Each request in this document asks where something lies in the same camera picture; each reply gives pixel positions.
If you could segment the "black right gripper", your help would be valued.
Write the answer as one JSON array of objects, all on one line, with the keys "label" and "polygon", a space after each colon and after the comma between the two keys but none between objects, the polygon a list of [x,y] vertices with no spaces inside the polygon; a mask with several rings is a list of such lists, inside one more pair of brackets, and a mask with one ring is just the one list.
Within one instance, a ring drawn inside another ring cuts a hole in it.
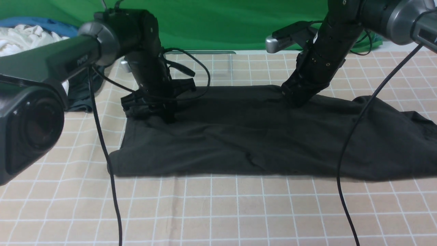
[{"label": "black right gripper", "polygon": [[317,37],[281,86],[285,99],[293,108],[302,107],[329,86],[363,31],[362,26],[355,24],[320,26]]}]

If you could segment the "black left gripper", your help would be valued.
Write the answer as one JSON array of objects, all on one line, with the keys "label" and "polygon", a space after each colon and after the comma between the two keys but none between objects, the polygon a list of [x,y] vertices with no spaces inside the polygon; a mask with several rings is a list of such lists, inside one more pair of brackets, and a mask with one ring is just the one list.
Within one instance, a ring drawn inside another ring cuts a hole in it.
[{"label": "black left gripper", "polygon": [[127,54],[130,66],[140,92],[133,92],[121,97],[121,106],[126,118],[145,119],[151,113],[161,118],[174,118],[177,102],[172,99],[196,99],[195,97],[178,98],[181,94],[197,88],[194,79],[173,79],[161,52],[157,55],[147,51],[134,51]]}]

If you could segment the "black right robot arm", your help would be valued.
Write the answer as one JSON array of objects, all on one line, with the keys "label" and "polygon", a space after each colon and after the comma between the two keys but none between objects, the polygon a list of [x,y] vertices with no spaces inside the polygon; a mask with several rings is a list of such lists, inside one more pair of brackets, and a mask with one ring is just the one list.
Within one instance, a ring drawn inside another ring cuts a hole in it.
[{"label": "black right robot arm", "polygon": [[417,43],[436,51],[436,5],[432,0],[329,0],[318,30],[297,22],[273,38],[303,47],[297,66],[281,86],[285,99],[301,107],[329,86],[363,31],[396,45]]}]

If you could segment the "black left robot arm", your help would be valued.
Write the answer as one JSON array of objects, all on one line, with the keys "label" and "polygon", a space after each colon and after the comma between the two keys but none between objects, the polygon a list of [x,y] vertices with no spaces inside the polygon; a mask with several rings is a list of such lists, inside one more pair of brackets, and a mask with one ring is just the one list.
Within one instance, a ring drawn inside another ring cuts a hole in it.
[{"label": "black left robot arm", "polygon": [[1,185],[47,154],[64,127],[62,86],[81,71],[124,57],[139,89],[130,99],[173,114],[177,96],[195,91],[195,72],[164,58],[157,18],[115,6],[94,14],[77,37],[1,58]]}]

